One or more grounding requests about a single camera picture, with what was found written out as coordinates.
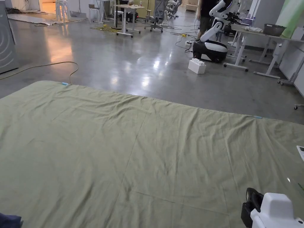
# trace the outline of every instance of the gray appliance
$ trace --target gray appliance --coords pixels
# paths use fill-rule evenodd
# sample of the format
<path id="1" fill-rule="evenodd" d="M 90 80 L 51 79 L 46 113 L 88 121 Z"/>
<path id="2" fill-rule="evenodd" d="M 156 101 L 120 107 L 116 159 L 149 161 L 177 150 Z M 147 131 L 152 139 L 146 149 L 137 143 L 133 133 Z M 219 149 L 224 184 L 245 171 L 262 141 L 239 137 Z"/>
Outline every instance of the gray appliance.
<path id="1" fill-rule="evenodd" d="M 5 10 L 5 1 L 0 0 L 0 74 L 18 67 L 13 34 Z"/>

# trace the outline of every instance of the blue fabric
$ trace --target blue fabric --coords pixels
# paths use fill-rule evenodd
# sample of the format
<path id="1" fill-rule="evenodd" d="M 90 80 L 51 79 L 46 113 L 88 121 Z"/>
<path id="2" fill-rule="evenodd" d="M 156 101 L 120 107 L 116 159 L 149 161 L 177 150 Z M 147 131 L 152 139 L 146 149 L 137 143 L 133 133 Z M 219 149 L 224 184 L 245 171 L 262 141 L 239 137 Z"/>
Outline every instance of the blue fabric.
<path id="1" fill-rule="evenodd" d="M 0 213 L 0 228 L 20 228 L 21 217 L 17 215 L 4 215 Z"/>

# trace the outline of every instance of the person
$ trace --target person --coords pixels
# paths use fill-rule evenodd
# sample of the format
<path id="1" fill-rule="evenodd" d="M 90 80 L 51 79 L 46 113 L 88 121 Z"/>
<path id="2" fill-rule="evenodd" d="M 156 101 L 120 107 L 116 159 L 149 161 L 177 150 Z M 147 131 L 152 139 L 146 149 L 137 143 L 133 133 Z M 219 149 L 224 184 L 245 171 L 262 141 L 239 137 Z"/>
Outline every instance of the person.
<path id="1" fill-rule="evenodd" d="M 209 22 L 211 16 L 209 12 L 216 6 L 217 0 L 199 0 L 197 20 L 200 21 L 199 24 L 199 33 L 197 39 L 201 38 L 206 30 L 208 30 Z"/>

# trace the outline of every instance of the office chair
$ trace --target office chair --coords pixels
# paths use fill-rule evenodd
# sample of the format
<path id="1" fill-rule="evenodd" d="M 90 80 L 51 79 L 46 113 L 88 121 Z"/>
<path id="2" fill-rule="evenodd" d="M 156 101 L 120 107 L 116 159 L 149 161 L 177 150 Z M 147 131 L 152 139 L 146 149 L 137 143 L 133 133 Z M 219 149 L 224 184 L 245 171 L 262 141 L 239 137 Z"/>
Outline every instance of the office chair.
<path id="1" fill-rule="evenodd" d="M 170 18 L 174 17 L 174 19 L 175 19 L 175 14 L 177 12 L 178 7 L 181 4 L 182 4 L 182 0 L 177 0 L 177 2 L 173 5 L 172 8 L 171 8 L 172 5 L 167 6 L 166 11 L 169 13 Z"/>
<path id="2" fill-rule="evenodd" d="M 146 18 L 148 21 L 152 21 L 152 25 L 148 26 L 150 27 L 150 32 L 152 32 L 152 29 L 160 29 L 161 33 L 163 32 L 163 28 L 157 24 L 161 24 L 164 20 L 165 15 L 165 9 L 166 5 L 168 3 L 168 0 L 155 0 L 155 8 L 154 8 L 154 15 L 150 16 L 151 10 L 147 9 L 148 16 Z"/>

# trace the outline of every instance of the doorway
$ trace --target doorway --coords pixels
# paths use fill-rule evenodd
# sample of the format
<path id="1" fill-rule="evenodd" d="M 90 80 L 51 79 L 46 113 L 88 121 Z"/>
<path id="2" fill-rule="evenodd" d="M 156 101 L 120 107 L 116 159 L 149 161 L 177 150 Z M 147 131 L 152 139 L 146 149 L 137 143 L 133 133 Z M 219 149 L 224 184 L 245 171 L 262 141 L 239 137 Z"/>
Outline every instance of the doorway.
<path id="1" fill-rule="evenodd" d="M 55 0 L 40 0 L 40 10 L 50 14 L 56 14 Z"/>

